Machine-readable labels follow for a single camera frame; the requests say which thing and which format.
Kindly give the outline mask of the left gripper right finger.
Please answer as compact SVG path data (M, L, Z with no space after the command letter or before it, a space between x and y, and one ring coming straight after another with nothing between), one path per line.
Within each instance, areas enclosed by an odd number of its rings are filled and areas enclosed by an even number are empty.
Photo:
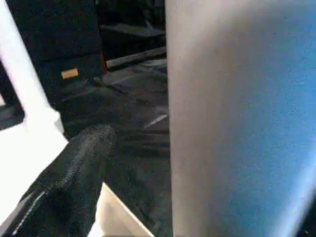
M316 178L305 180L300 193L298 237L316 236Z

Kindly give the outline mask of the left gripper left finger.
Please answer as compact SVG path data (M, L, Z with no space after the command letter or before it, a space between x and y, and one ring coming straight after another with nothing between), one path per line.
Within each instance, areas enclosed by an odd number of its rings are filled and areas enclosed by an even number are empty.
M12 236L88 236L115 143L114 130L105 124L72 138L22 195Z

